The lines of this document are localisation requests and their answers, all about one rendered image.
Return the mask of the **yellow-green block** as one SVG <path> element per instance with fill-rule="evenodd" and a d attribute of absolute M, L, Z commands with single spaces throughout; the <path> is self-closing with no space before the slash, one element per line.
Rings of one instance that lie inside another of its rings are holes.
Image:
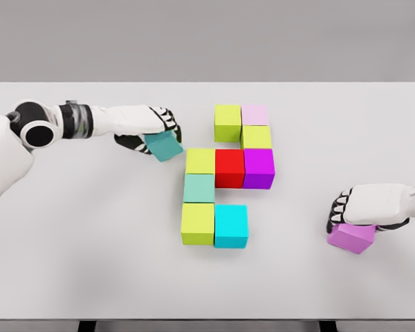
<path fill-rule="evenodd" d="M 241 130 L 242 149 L 271 149 L 270 127 L 267 125 L 244 125 Z"/>
<path fill-rule="evenodd" d="M 214 174 L 215 149 L 190 148 L 186 152 L 186 174 Z"/>
<path fill-rule="evenodd" d="M 184 203 L 181 217 L 181 239 L 184 245 L 214 245 L 214 204 Z"/>
<path fill-rule="evenodd" d="M 214 108 L 214 141 L 239 142 L 241 136 L 241 106 L 218 104 Z"/>

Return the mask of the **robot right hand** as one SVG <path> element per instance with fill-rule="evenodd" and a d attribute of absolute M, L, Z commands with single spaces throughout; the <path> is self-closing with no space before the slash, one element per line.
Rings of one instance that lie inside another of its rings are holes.
<path fill-rule="evenodd" d="M 415 215 L 415 185 L 356 185 L 340 193 L 331 205 L 326 232 L 340 224 L 373 225 L 377 232 L 397 230 Z"/>

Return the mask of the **pale pink block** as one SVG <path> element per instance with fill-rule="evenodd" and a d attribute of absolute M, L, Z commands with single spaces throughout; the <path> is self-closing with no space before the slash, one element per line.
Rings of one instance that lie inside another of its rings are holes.
<path fill-rule="evenodd" d="M 269 117 L 266 105 L 243 104 L 241 105 L 242 125 L 268 126 Z"/>

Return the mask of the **mint green block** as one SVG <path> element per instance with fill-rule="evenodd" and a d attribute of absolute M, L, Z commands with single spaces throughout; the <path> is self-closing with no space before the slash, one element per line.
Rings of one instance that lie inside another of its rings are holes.
<path fill-rule="evenodd" d="M 214 203 L 214 174 L 186 174 L 183 190 L 184 203 Z"/>

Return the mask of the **orchid purple block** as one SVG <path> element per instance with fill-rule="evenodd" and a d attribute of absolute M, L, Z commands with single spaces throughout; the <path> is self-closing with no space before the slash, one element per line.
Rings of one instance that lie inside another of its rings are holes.
<path fill-rule="evenodd" d="M 329 244 L 355 254 L 361 254 L 374 243 L 374 225 L 337 224 L 327 236 Z"/>

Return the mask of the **vivid purple block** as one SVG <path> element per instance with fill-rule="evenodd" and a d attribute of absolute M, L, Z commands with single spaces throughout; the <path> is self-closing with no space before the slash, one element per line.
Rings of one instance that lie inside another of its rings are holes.
<path fill-rule="evenodd" d="M 269 190 L 275 178 L 272 149 L 244 149 L 244 189 Z"/>

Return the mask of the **cyan block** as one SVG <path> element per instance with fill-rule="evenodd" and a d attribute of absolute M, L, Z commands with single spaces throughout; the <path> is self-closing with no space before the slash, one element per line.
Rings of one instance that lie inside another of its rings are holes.
<path fill-rule="evenodd" d="M 216 204 L 214 208 L 214 247 L 245 248 L 249 237 L 246 205 Z"/>

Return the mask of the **red block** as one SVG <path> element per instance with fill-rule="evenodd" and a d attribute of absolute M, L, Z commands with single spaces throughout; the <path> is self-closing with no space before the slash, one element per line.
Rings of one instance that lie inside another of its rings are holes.
<path fill-rule="evenodd" d="M 215 150 L 215 188 L 242 188 L 244 176 L 245 163 L 243 150 Z"/>

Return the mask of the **teal block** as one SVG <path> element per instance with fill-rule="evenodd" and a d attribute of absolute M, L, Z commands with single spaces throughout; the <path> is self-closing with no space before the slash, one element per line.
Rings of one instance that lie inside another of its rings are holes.
<path fill-rule="evenodd" d="M 183 147 L 177 141 L 176 134 L 173 131 L 146 134 L 144 139 L 151 154 L 160 162 L 164 162 L 183 153 Z"/>

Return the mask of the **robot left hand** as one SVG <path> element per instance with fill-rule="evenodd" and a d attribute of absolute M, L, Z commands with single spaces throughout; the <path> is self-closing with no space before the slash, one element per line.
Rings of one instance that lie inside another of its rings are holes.
<path fill-rule="evenodd" d="M 117 107 L 116 116 L 114 140 L 122 147 L 152 155 L 143 137 L 168 131 L 175 135 L 178 143 L 182 143 L 181 126 L 168 108 L 147 105 Z"/>

